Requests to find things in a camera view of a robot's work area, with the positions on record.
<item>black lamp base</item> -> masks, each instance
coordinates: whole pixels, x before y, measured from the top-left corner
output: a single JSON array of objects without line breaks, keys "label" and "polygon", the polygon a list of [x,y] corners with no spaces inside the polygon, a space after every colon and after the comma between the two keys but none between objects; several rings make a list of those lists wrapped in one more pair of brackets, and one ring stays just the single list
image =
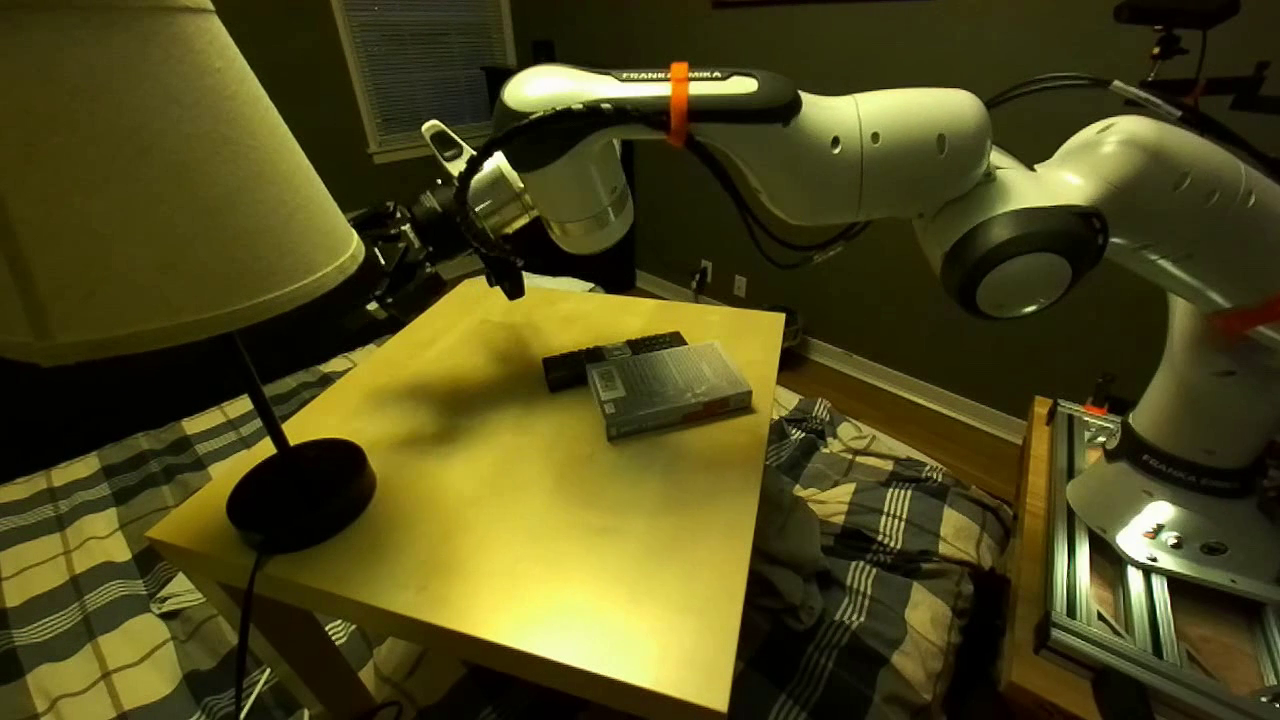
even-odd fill
[{"label": "black lamp base", "polygon": [[351,440],[309,440],[258,465],[228,495],[228,520],[258,554],[300,554],[346,531],[374,501],[374,467]]}]

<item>lamp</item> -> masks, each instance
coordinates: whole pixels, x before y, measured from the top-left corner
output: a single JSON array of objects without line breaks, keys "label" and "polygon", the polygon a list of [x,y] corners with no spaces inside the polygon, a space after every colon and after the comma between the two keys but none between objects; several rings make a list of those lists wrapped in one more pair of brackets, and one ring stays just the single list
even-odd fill
[{"label": "lamp", "polygon": [[0,0],[0,356],[234,338],[277,446],[228,501],[252,548],[319,546],[374,501],[355,446],[290,446],[236,340],[360,262],[209,0]]}]

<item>checkered fabric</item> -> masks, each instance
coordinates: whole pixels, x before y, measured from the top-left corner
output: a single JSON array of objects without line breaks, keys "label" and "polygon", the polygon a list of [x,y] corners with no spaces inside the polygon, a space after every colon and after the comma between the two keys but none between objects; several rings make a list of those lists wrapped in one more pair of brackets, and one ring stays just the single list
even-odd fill
[{"label": "checkered fabric", "polygon": [[[280,415],[355,356],[267,384]],[[234,715],[236,629],[171,574],[145,531],[228,456],[259,440],[250,401],[136,434],[0,484],[0,715]],[[936,705],[968,611],[972,569],[994,569],[1010,509],[952,484],[922,454],[783,393],[771,484],[815,515],[804,574],[819,606],[804,629],[775,585],[752,585],[734,715],[917,715]],[[577,715],[579,705],[494,671],[464,671],[349,619],[327,635],[375,697],[421,715]],[[421,697],[425,678],[455,678]],[[304,715],[266,665],[244,679],[258,720]]]},{"label": "checkered fabric", "polygon": [[775,616],[775,585],[752,585],[734,715],[941,708],[972,585],[995,569],[1014,509],[828,401],[794,393],[779,393],[769,473],[819,520],[819,611],[798,629]]}]

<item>white robotic arm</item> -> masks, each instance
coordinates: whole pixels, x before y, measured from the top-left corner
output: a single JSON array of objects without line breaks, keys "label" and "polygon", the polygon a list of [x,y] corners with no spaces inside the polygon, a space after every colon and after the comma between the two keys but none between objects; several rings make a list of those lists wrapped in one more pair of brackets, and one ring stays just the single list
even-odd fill
[{"label": "white robotic arm", "polygon": [[[450,147],[445,123],[425,135]],[[1149,116],[1101,121],[1029,169],[962,88],[812,97],[769,71],[540,65],[509,81],[499,135],[455,155],[460,207],[488,242],[540,217],[563,251],[604,251],[633,225],[616,144],[672,135],[735,169],[783,225],[914,222],[941,286],[976,316],[1039,312],[1101,257],[1162,286],[1164,359],[1125,456],[1072,481],[1072,509],[1140,564],[1280,602],[1280,531],[1239,501],[1280,430],[1280,330],[1213,330],[1216,312],[1280,293],[1277,181]]]}]

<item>lamp shade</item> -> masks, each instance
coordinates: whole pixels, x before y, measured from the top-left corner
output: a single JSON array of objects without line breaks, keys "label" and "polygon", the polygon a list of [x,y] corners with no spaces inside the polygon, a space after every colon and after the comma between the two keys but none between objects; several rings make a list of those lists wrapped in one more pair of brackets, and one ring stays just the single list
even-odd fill
[{"label": "lamp shade", "polygon": [[0,356],[209,340],[360,262],[209,0],[0,0]]}]

